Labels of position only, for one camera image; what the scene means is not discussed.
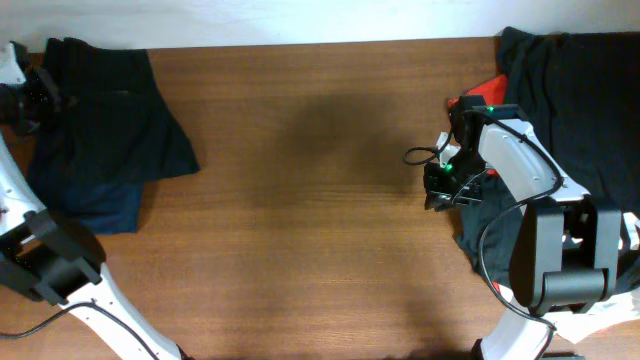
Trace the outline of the black shorts patterned waistband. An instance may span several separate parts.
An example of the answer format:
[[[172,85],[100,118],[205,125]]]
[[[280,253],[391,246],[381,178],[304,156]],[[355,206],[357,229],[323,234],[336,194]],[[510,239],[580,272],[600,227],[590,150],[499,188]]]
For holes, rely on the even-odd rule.
[[[199,172],[192,144],[156,85],[144,50],[48,40],[44,68],[74,98],[41,132],[31,181],[126,184]]]

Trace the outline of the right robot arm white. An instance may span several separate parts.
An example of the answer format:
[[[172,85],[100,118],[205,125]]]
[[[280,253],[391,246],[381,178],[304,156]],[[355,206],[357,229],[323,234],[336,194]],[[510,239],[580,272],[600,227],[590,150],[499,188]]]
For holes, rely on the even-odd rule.
[[[462,96],[449,110],[451,129],[424,166],[425,206],[443,211],[478,204],[477,180],[495,171],[515,202],[496,221],[521,211],[509,263],[511,299],[481,276],[506,311],[477,340],[474,359],[541,359],[557,328],[549,315],[585,314],[614,293],[622,213],[593,198],[552,158],[517,105]]]

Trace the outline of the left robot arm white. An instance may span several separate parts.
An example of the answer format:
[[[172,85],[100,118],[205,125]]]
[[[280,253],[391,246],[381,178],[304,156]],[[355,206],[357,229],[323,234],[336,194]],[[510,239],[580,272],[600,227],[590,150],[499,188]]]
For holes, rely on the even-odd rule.
[[[150,325],[111,276],[106,254],[86,228],[49,211],[1,147],[1,283],[46,301],[91,329],[121,359],[184,359],[184,350]]]

